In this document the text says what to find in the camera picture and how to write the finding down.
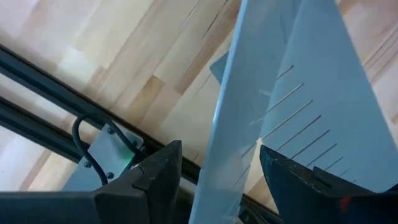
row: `wooden floor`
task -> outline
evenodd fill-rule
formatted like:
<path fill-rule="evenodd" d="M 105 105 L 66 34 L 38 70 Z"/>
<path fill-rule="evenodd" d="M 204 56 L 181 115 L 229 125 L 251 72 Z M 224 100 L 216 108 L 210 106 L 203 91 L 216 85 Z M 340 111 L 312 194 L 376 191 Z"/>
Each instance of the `wooden floor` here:
<path fill-rule="evenodd" d="M 398 1 L 338 1 L 398 142 Z M 0 43 L 202 164 L 220 86 L 208 67 L 240 0 L 0 1 Z M 0 75 L 0 95 L 69 130 L 75 117 Z M 97 130 L 85 124 L 83 139 Z M 0 128 L 0 190 L 59 190 L 76 164 Z M 255 155 L 246 193 L 274 207 Z"/>

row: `black wire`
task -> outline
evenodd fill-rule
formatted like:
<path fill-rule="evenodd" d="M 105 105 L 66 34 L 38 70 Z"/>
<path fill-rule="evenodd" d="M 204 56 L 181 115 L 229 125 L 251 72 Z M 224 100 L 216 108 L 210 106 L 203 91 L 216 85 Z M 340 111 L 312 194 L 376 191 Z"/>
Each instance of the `black wire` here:
<path fill-rule="evenodd" d="M 98 174 L 98 177 L 101 179 L 102 185 L 106 185 L 106 184 L 108 184 L 108 179 L 106 178 L 104 170 L 97 163 L 97 161 L 93 158 L 93 156 L 91 156 L 91 154 L 86 149 L 84 149 L 84 147 L 81 143 L 81 138 L 80 138 L 80 134 L 79 134 L 79 127 L 80 127 L 81 122 L 86 118 L 92 118 L 94 116 L 99 116 L 99 115 L 94 114 L 94 113 L 86 113 L 86 114 L 83 114 L 83 115 L 77 117 L 77 119 L 75 120 L 75 122 L 73 123 L 73 126 L 72 126 L 72 138 L 73 138 L 73 142 L 76 144 L 76 147 L 78 148 L 78 150 L 81 151 L 83 156 L 93 166 L 94 170 Z M 109 118 L 103 117 L 102 119 L 118 135 L 118 137 L 122 140 L 122 142 L 134 153 L 134 157 L 135 156 L 144 157 L 144 154 L 141 151 L 139 151 L 133 145 L 133 143 L 131 143 L 131 141 L 129 141 L 127 139 L 127 137 L 122 133 L 122 131 Z"/>

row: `white plastic panel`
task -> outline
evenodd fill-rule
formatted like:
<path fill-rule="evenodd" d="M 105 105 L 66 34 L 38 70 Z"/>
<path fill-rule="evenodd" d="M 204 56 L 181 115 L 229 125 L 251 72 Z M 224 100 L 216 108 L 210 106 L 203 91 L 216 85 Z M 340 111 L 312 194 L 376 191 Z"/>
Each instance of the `white plastic panel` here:
<path fill-rule="evenodd" d="M 234 223 L 299 0 L 243 0 L 190 223 Z"/>

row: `metal bracket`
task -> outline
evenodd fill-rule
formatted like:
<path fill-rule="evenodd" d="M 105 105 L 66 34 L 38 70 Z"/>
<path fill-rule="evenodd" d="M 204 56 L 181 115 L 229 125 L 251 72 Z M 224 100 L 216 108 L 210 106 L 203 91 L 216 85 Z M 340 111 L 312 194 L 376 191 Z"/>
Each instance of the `metal bracket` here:
<path fill-rule="evenodd" d="M 118 125 L 120 130 L 131 142 L 136 142 L 139 149 L 144 140 L 126 128 Z M 134 153 L 123 144 L 117 134 L 108 131 L 109 126 L 105 125 L 88 151 L 102 167 L 107 175 L 108 181 L 118 178 L 122 172 L 131 164 Z M 85 158 L 78 163 L 77 168 L 68 179 L 63 191 L 92 191 L 101 187 L 101 181 Z"/>

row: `black metal frame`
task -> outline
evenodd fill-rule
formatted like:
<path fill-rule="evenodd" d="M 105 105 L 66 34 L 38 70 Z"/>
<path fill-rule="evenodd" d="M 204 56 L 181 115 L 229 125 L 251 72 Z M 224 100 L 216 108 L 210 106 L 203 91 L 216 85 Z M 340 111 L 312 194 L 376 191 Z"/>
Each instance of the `black metal frame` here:
<path fill-rule="evenodd" d="M 164 147 L 164 144 L 145 132 L 1 45 L 0 73 L 76 116 L 84 113 L 109 116 L 115 122 L 140 136 L 144 140 L 144 147 L 148 154 L 153 154 Z M 0 125 L 43 145 L 73 162 L 78 162 L 81 159 L 81 153 L 76 149 L 71 134 L 4 98 L 0 99 L 0 107 Z M 96 118 L 87 120 L 87 122 L 98 129 L 105 125 L 102 120 Z M 197 184 L 199 171 L 200 167 L 198 165 L 183 157 L 182 177 Z M 245 195 L 243 195 L 243 199 L 246 202 L 255 203 L 257 209 L 261 209 L 262 212 L 271 212 L 268 208 L 259 205 Z"/>

